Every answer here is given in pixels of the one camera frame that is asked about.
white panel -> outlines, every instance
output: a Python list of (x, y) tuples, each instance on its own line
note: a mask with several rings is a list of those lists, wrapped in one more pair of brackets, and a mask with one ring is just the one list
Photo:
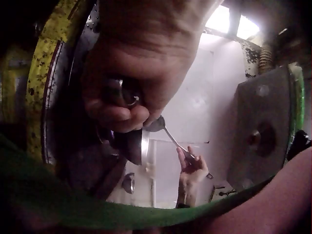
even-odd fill
[[(246, 80), (238, 42), (202, 34), (196, 58), (184, 82), (162, 115), (178, 142), (204, 143), (231, 104), (237, 85)], [(151, 139), (170, 141), (165, 131)]]

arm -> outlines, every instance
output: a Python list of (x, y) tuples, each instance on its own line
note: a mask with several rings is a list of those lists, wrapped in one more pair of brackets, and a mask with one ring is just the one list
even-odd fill
[(301, 152), (256, 196), (208, 223), (202, 234), (287, 233), (311, 206), (311, 148)]

green rim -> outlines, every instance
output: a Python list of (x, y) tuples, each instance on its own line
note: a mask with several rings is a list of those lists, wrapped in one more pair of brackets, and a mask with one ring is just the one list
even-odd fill
[(302, 68), (296, 63), (288, 65), (290, 71), (290, 137), (288, 142), (289, 150), (295, 133), (302, 129), (305, 115), (305, 88)]

dark metal surface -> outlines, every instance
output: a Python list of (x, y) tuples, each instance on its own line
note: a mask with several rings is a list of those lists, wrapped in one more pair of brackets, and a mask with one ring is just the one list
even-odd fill
[[(227, 181), (237, 191), (276, 174), (285, 161), (291, 132), (288, 67), (239, 84), (236, 136)], [(257, 130), (259, 135), (250, 139)]]

gray metal panel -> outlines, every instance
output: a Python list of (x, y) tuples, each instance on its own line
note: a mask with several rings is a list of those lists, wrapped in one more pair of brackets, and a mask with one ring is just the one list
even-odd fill
[[(285, 160), (290, 126), (288, 67), (277, 68), (239, 84), (235, 144), (227, 181), (236, 190), (258, 184), (276, 174)], [(258, 125), (266, 121), (276, 135), (275, 149), (259, 156), (247, 143)]]

